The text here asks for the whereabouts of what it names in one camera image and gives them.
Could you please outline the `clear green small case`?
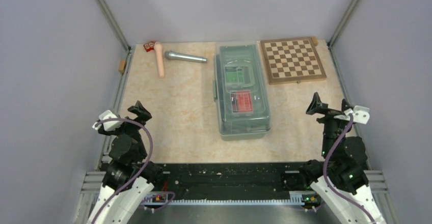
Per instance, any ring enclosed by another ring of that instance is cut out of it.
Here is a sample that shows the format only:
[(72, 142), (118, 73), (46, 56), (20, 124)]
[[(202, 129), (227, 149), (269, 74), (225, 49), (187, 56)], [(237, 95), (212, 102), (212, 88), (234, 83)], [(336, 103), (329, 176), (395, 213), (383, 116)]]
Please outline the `clear green small case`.
[(253, 69), (249, 65), (225, 66), (225, 86), (239, 89), (252, 87), (255, 84)]

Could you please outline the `green plastic tool box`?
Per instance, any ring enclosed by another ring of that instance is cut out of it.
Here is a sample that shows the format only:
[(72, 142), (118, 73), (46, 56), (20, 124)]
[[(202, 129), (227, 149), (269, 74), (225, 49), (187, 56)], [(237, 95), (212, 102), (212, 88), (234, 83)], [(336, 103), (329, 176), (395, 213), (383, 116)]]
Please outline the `green plastic tool box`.
[(213, 64), (213, 100), (221, 138), (264, 137), (271, 129), (271, 112), (256, 42), (218, 42)]

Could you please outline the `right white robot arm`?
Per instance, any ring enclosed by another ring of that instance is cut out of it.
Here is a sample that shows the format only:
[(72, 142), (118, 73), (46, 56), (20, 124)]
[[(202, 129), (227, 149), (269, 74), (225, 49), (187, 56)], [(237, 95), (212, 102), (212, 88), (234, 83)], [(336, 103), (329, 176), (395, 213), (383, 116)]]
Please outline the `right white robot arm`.
[(309, 160), (299, 171), (299, 184), (315, 191), (341, 223), (386, 223), (379, 210), (365, 173), (367, 160), (363, 139), (347, 136), (355, 124), (366, 125), (370, 109), (352, 106), (346, 99), (341, 110), (329, 108), (317, 92), (306, 114), (320, 114), (323, 124), (323, 162)]

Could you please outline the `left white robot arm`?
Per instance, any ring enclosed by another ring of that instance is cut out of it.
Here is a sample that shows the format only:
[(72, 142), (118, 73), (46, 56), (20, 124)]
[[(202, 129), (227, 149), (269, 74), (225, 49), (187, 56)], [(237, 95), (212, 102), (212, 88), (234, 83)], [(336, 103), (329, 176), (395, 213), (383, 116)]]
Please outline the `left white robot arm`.
[(150, 161), (153, 149), (145, 148), (140, 130), (152, 144), (145, 127), (152, 118), (140, 101), (128, 108), (136, 117), (122, 118), (112, 110), (99, 115), (93, 129), (113, 136), (109, 163), (99, 189), (99, 196), (88, 223), (128, 223), (144, 197), (163, 185), (162, 169)]

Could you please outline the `red labelled small box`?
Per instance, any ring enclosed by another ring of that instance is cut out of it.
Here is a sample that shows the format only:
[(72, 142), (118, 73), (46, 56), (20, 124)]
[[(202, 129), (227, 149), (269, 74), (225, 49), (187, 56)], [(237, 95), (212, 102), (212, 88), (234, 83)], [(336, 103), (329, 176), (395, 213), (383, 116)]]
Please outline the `red labelled small box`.
[(253, 112), (253, 101), (250, 90), (233, 91), (230, 93), (232, 111), (234, 113)]

